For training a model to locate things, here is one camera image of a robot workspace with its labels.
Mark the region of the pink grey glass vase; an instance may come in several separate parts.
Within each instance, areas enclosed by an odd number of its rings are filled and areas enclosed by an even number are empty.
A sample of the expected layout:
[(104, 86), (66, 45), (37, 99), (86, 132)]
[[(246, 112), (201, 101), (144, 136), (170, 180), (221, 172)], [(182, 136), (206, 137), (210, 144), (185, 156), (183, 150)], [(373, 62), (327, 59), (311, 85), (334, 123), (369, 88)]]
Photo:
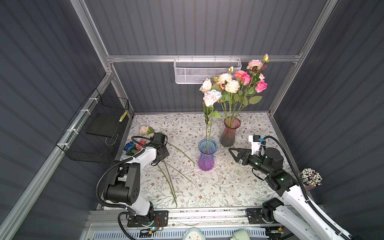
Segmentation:
[(224, 120), (224, 130), (220, 136), (220, 143), (224, 147), (231, 147), (235, 143), (236, 130), (241, 126), (238, 118), (226, 118)]

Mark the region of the blue purple glass vase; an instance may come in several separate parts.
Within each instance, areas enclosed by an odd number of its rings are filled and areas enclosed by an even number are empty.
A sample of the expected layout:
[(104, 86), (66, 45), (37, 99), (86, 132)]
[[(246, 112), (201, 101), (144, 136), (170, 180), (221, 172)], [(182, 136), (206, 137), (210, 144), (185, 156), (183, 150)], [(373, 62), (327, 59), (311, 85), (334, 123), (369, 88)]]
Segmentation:
[(198, 167), (204, 172), (212, 170), (215, 166), (215, 156), (218, 146), (212, 139), (203, 139), (198, 144), (200, 156), (197, 161)]

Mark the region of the light pink rose stem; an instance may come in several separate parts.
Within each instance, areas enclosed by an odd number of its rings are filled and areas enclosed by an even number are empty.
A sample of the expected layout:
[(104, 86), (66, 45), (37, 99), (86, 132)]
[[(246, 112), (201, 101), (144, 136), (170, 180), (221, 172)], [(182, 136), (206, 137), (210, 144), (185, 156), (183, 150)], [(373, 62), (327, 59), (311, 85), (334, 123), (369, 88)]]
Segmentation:
[(205, 122), (206, 122), (206, 153), (209, 152), (208, 148), (209, 148), (210, 139), (211, 139), (214, 103), (217, 101), (216, 93), (217, 91), (211, 90), (209, 92), (206, 92), (203, 97), (204, 116), (205, 116)]

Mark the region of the white blue rose stem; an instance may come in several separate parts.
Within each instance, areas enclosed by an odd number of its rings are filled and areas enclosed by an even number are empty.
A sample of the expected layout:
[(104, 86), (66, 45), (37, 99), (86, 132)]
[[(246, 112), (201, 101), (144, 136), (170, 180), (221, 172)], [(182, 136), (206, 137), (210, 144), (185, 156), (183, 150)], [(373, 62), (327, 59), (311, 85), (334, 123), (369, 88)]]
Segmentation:
[(222, 115), (214, 110), (214, 105), (218, 103), (222, 98), (222, 93), (217, 90), (210, 90), (204, 95), (204, 105), (205, 105), (205, 121), (206, 121), (206, 137), (207, 137), (207, 147), (210, 145), (211, 135), (212, 135), (212, 126), (214, 119), (221, 119)]

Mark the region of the beige spray rose stem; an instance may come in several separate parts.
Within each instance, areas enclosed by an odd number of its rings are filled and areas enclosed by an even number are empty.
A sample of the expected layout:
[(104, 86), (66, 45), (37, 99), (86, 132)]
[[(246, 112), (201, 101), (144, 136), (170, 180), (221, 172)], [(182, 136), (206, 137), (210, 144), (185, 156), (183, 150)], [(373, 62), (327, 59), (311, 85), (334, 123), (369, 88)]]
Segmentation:
[(225, 86), (225, 90), (229, 94), (236, 94), (239, 88), (240, 88), (240, 84), (235, 79), (230, 79), (229, 81), (227, 81), (227, 84)]

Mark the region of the peach spray rose stem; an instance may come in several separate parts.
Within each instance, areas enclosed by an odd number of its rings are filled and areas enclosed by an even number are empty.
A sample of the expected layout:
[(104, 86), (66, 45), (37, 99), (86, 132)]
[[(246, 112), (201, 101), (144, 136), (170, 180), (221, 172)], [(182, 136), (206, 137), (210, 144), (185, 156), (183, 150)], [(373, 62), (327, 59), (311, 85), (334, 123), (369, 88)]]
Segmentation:
[(227, 107), (227, 102), (229, 101), (229, 93), (226, 91), (226, 85), (228, 82), (232, 80), (231, 74), (221, 74), (219, 77), (214, 77), (215, 84), (213, 85), (213, 90), (216, 90), (220, 92), (221, 98), (219, 99), (219, 103), (222, 106), (222, 109), (224, 111), (225, 119), (228, 119), (229, 109)]

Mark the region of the hot pink rose stem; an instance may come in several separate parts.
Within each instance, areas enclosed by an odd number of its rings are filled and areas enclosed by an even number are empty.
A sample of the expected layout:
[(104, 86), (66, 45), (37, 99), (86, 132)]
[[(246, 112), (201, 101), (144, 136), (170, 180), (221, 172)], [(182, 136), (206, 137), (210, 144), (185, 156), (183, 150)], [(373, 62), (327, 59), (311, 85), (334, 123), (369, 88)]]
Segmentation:
[(236, 113), (236, 117), (242, 112), (246, 107), (251, 105), (256, 105), (262, 100), (261, 93), (266, 90), (268, 84), (264, 80), (258, 80), (252, 84), (247, 84), (242, 89), (242, 94), (238, 91), (239, 95), (239, 109)]

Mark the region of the cream white rose stem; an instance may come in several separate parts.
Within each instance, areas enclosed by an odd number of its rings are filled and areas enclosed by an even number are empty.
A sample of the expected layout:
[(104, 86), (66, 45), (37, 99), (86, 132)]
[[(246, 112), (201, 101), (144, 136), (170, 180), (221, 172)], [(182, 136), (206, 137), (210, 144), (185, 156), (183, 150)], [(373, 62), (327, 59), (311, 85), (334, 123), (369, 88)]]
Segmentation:
[(202, 93), (206, 93), (206, 92), (209, 92), (210, 90), (212, 89), (212, 82), (211, 82), (211, 79), (207, 78), (202, 86), (200, 87), (200, 91)]

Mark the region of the magenta rose long stem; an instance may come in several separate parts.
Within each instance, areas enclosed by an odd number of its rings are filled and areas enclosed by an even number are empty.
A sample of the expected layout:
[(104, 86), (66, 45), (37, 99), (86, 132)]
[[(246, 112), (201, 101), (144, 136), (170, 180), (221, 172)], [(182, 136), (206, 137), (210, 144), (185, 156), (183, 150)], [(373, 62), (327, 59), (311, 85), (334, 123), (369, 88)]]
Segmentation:
[(252, 79), (251, 76), (245, 73), (244, 75), (241, 76), (241, 84), (245, 86), (251, 82), (251, 79)]

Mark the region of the salmon pink rose stem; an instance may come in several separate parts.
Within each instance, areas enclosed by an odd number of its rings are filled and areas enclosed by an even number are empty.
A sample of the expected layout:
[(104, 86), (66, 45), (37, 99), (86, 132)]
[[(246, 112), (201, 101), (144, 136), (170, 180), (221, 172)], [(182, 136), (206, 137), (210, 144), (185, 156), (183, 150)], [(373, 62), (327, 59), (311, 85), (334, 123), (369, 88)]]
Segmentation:
[(238, 79), (238, 78), (243, 78), (243, 76), (244, 75), (246, 75), (247, 74), (247, 72), (245, 72), (245, 71), (242, 71), (242, 70), (239, 70), (239, 71), (237, 71), (236, 73), (235, 73), (235, 78), (236, 79)]

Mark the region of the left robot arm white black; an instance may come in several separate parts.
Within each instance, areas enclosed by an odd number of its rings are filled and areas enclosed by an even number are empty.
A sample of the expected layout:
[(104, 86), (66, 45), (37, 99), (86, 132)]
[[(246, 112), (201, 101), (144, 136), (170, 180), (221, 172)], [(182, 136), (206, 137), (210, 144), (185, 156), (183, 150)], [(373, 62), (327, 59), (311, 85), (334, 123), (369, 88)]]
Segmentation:
[(95, 196), (104, 207), (120, 208), (138, 218), (151, 222), (154, 218), (154, 207), (151, 202), (140, 194), (141, 170), (146, 166), (157, 164), (169, 156), (167, 149), (168, 137), (162, 133), (154, 133), (142, 144), (138, 153), (122, 161), (114, 161), (97, 182)]

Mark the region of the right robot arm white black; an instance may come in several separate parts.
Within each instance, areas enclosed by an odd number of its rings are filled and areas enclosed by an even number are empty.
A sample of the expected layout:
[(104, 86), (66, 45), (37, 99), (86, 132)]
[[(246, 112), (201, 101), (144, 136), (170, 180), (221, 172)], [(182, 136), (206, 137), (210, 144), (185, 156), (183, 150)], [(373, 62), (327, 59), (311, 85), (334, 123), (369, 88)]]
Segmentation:
[(267, 148), (261, 157), (249, 149), (229, 148), (229, 152), (235, 162), (264, 174), (263, 180), (279, 195), (263, 203), (261, 215), (265, 222), (282, 224), (300, 240), (354, 239), (309, 199), (301, 182), (283, 169), (284, 158), (279, 150)]

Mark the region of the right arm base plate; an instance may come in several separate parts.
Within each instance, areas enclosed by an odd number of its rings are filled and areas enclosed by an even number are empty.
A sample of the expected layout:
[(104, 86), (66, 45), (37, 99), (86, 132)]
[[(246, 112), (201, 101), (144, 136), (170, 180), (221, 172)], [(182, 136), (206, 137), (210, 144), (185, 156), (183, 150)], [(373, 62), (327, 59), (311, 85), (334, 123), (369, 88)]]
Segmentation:
[(269, 215), (264, 208), (247, 208), (245, 210), (249, 224), (269, 224)]

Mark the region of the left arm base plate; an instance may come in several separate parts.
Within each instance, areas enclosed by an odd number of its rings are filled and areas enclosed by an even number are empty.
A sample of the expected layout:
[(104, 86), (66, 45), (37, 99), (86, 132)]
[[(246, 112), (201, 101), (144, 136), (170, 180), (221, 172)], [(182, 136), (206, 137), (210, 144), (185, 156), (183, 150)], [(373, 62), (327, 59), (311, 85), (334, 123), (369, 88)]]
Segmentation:
[(169, 211), (150, 211), (146, 216), (128, 215), (128, 228), (166, 227), (168, 225)]

